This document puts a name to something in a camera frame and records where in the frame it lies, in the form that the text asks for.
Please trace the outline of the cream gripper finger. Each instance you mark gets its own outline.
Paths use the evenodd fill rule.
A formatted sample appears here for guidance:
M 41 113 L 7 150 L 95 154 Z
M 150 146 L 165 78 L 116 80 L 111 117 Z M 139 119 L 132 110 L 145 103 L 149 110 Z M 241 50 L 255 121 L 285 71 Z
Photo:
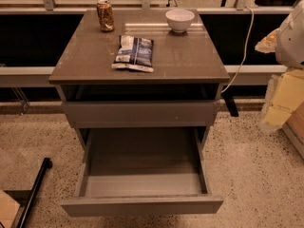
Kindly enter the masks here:
M 276 47 L 276 37 L 279 32 L 279 29 L 276 28 L 268 35 L 266 35 L 261 41 L 259 41 L 256 46 L 255 50 L 261 53 L 272 53 L 275 51 Z

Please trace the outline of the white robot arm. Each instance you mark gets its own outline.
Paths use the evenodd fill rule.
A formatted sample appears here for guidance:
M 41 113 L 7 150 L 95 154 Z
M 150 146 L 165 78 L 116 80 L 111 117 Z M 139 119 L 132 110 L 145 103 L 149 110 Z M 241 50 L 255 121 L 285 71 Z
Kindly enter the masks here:
M 299 2 L 279 28 L 259 41 L 255 50 L 275 54 L 285 67 L 304 68 L 304 1 Z

